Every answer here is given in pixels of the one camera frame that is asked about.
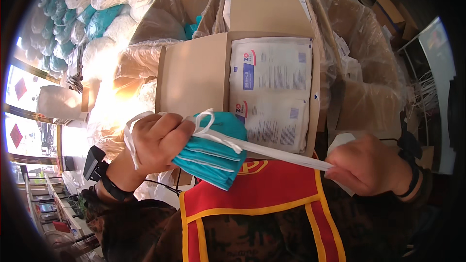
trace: wristwatch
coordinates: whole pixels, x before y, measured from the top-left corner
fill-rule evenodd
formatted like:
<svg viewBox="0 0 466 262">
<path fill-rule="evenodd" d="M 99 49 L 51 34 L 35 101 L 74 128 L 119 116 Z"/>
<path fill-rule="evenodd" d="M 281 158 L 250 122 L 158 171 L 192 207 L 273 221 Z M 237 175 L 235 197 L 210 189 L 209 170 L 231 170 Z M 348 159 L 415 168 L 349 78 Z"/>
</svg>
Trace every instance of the wristwatch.
<svg viewBox="0 0 466 262">
<path fill-rule="evenodd" d="M 89 149 L 84 166 L 86 180 L 102 181 L 103 187 L 118 201 L 124 201 L 133 196 L 134 191 L 128 192 L 118 188 L 107 176 L 108 163 L 103 160 L 105 152 L 96 146 Z"/>
</svg>

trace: window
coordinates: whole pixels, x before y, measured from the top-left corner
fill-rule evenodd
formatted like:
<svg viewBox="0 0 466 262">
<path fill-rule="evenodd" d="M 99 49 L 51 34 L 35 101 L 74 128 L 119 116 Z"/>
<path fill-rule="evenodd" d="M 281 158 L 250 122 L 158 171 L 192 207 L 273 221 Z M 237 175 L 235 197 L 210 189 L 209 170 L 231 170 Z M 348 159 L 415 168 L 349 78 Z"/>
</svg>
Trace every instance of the window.
<svg viewBox="0 0 466 262">
<path fill-rule="evenodd" d="M 34 157 L 57 156 L 57 127 L 5 113 L 8 152 Z"/>
<path fill-rule="evenodd" d="M 45 85 L 59 86 L 10 65 L 5 102 L 11 106 L 37 113 L 37 98 L 41 92 L 41 87 Z"/>
</svg>

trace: right hand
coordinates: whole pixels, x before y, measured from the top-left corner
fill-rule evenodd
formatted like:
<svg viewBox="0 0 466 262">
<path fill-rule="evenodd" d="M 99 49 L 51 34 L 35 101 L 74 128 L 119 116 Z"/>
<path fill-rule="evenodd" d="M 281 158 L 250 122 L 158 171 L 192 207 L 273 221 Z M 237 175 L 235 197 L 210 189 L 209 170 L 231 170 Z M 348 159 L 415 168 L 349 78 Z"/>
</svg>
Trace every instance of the right hand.
<svg viewBox="0 0 466 262">
<path fill-rule="evenodd" d="M 338 146 L 325 161 L 334 165 L 325 173 L 326 178 L 361 196 L 387 191 L 402 195 L 412 179 L 409 164 L 373 135 Z"/>
<path fill-rule="evenodd" d="M 146 177 L 176 168 L 172 163 L 192 136 L 195 124 L 179 114 L 152 114 L 138 120 L 132 131 L 139 171 Z"/>
</svg>

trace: sleeve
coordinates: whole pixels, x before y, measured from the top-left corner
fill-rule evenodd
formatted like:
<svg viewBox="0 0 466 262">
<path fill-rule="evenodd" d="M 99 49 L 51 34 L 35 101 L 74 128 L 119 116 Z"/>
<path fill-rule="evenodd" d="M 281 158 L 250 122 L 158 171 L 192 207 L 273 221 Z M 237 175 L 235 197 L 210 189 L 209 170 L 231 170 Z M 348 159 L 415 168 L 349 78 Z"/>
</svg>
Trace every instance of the sleeve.
<svg viewBox="0 0 466 262">
<path fill-rule="evenodd" d="M 142 261 L 159 238 L 176 209 L 163 201 L 134 198 L 105 204 L 93 187 L 83 190 L 86 223 L 96 234 L 106 261 Z"/>
</svg>

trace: black wristband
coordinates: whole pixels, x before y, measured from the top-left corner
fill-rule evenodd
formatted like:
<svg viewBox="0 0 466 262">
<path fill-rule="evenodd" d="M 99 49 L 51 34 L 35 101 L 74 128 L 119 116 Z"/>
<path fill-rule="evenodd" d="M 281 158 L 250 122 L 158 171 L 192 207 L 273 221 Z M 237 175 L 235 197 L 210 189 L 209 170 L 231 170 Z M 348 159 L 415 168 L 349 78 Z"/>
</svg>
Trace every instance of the black wristband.
<svg viewBox="0 0 466 262">
<path fill-rule="evenodd" d="M 412 191 L 416 188 L 417 182 L 419 181 L 419 167 L 417 166 L 416 160 L 414 159 L 414 157 L 407 156 L 407 154 L 405 154 L 404 150 L 401 150 L 398 153 L 398 155 L 402 159 L 404 159 L 406 162 L 408 162 L 409 166 L 411 167 L 411 171 L 412 171 L 412 179 L 411 179 L 411 182 L 409 184 L 408 191 L 406 191 L 402 195 L 397 195 L 400 198 L 404 198 L 404 197 L 410 195 L 412 193 Z"/>
</svg>

